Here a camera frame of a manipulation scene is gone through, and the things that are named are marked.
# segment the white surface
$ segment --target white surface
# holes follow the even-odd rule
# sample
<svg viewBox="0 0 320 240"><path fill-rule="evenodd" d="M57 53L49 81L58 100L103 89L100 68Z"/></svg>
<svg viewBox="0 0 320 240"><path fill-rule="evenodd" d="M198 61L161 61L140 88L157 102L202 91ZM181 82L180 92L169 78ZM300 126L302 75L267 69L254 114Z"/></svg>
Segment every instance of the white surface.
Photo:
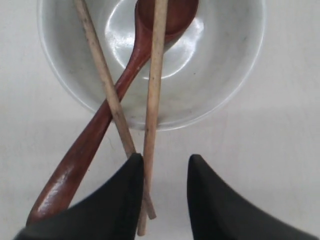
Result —
<svg viewBox="0 0 320 240"><path fill-rule="evenodd" d="M134 0L87 0L113 80L130 58L135 40ZM158 129L199 121L243 86L266 24L264 0L201 0L196 16L164 54ZM40 0L40 39L50 66L67 91L96 112L106 98L73 0ZM122 101L128 124L145 129L150 63Z"/></svg>
<svg viewBox="0 0 320 240"><path fill-rule="evenodd" d="M92 114L47 64L36 1L0 5L0 236L11 240ZM204 121L157 135L152 197L158 218L148 222L145 239L192 239L186 198L192 153L258 207L320 236L320 1L268 0L267 8L261 56L240 93ZM144 133L132 133L141 151ZM124 159L112 125L75 201Z"/></svg>

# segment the chopstick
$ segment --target chopstick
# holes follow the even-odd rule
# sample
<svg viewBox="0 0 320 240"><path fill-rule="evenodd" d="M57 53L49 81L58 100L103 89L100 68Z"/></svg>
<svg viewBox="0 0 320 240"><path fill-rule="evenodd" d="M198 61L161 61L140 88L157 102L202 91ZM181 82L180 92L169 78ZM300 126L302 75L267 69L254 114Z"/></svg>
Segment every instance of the chopstick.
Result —
<svg viewBox="0 0 320 240"><path fill-rule="evenodd" d="M164 57L165 33L167 25L168 0L155 0L151 66L148 85L148 98L146 107L145 133L144 133L144 171L147 190L151 188L152 168L154 162L155 140L159 112L161 76ZM146 234L147 214L141 208L138 231L139 236Z"/></svg>
<svg viewBox="0 0 320 240"><path fill-rule="evenodd" d="M87 42L90 47L96 69L103 83L106 100L110 106L112 117L119 132L125 154L127 158L129 158L132 153L136 152L136 148L129 131L126 117L121 107L117 91L112 81L111 74L105 56L103 54L94 24L92 22L88 6L85 0L74 0L74 4L78 13L78 17L81 20L82 26L85 30ZM152 220L157 216L147 186L148 185L146 184L145 177L143 184L142 208L147 210L148 217Z"/></svg>

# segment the wooden spoon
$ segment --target wooden spoon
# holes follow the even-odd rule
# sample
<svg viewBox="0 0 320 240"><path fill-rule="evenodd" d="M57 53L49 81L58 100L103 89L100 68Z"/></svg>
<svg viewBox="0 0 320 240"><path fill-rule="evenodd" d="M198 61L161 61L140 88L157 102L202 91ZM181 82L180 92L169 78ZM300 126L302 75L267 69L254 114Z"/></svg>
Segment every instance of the wooden spoon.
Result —
<svg viewBox="0 0 320 240"><path fill-rule="evenodd" d="M191 24L199 0L169 0L165 42L178 38ZM138 0L135 7L135 42L130 60L116 82L121 101L130 84L151 56L155 0ZM67 209L112 120L105 100L92 120L63 157L34 203L26 224L49 218Z"/></svg>

